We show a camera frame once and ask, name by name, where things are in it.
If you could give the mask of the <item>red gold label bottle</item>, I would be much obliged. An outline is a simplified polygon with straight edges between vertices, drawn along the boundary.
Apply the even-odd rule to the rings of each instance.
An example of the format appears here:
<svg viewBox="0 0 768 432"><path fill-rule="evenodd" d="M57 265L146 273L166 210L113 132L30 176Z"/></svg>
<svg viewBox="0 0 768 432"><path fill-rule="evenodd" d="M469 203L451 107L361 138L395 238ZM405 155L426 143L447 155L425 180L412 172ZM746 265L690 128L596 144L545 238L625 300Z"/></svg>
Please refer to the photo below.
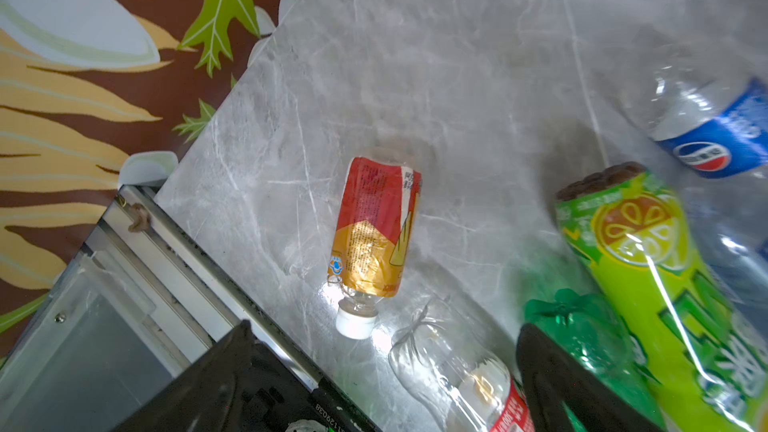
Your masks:
<svg viewBox="0 0 768 432"><path fill-rule="evenodd" d="M422 174L407 165L351 161L327 267L327 283L341 292L341 335L369 338L378 303L397 294L421 188Z"/></svg>

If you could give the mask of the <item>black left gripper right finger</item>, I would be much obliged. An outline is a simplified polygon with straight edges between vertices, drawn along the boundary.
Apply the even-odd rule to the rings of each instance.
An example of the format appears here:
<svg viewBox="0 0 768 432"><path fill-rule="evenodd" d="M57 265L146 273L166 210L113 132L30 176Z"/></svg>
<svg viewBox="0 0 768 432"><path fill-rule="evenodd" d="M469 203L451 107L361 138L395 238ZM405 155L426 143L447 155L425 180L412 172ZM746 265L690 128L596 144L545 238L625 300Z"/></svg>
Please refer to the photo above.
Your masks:
<svg viewBox="0 0 768 432"><path fill-rule="evenodd" d="M569 413L587 431L659 429L533 324L521 328L516 358L537 432L572 431Z"/></svg>

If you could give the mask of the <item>lime green label tea bottle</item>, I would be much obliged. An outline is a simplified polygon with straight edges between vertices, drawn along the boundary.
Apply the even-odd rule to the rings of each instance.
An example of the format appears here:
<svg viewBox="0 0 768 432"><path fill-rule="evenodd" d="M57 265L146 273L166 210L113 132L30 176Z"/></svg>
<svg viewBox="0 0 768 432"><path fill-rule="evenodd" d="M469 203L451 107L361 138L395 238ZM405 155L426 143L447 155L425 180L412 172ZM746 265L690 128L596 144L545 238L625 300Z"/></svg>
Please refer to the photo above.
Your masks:
<svg viewBox="0 0 768 432"><path fill-rule="evenodd" d="M625 323L635 361L681 431L767 427L767 342L716 282L676 193L626 162L559 190L566 242Z"/></svg>

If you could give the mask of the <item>soda water bottle blue cap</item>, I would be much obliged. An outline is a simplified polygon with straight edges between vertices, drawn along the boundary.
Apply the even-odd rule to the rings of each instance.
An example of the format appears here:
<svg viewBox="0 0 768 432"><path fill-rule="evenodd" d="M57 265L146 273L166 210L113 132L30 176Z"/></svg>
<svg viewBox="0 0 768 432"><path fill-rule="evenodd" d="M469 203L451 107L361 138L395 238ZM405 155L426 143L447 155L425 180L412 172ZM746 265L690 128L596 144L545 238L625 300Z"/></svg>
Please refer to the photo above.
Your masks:
<svg viewBox="0 0 768 432"><path fill-rule="evenodd" d="M767 334L767 200L736 189L685 190L696 245L736 307Z"/></svg>

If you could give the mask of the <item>clear Pepsi bottle blue label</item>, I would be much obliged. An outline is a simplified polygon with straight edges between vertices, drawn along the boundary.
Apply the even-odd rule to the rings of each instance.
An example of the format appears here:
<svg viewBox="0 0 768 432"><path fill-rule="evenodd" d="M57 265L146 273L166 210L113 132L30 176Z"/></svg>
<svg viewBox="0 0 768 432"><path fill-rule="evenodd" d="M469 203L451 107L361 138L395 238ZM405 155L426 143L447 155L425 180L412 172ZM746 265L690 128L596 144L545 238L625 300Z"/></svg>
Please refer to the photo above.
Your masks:
<svg viewBox="0 0 768 432"><path fill-rule="evenodd" d="M767 165L767 81L712 42L648 45L623 61L623 113L706 179Z"/></svg>

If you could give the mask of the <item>clear bottle red label yellow cap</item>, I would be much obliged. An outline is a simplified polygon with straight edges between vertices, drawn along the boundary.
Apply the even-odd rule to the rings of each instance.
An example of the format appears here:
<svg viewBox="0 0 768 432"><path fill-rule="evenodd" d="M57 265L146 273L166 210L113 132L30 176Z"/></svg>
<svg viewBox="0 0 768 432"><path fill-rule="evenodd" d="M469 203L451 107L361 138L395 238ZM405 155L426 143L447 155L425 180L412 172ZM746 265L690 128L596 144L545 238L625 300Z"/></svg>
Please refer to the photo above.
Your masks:
<svg viewBox="0 0 768 432"><path fill-rule="evenodd" d="M430 299L393 338L396 378L442 431L532 431L509 367L440 298Z"/></svg>

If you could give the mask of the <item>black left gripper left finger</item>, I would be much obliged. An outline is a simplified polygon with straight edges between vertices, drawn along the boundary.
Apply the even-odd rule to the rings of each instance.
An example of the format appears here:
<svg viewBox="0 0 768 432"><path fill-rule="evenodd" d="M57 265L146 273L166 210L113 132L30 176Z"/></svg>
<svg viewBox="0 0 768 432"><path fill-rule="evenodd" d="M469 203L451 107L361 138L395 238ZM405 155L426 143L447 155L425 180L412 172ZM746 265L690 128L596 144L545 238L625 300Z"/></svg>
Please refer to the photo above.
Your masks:
<svg viewBox="0 0 768 432"><path fill-rule="evenodd" d="M117 431L238 431L255 336L241 321Z"/></svg>

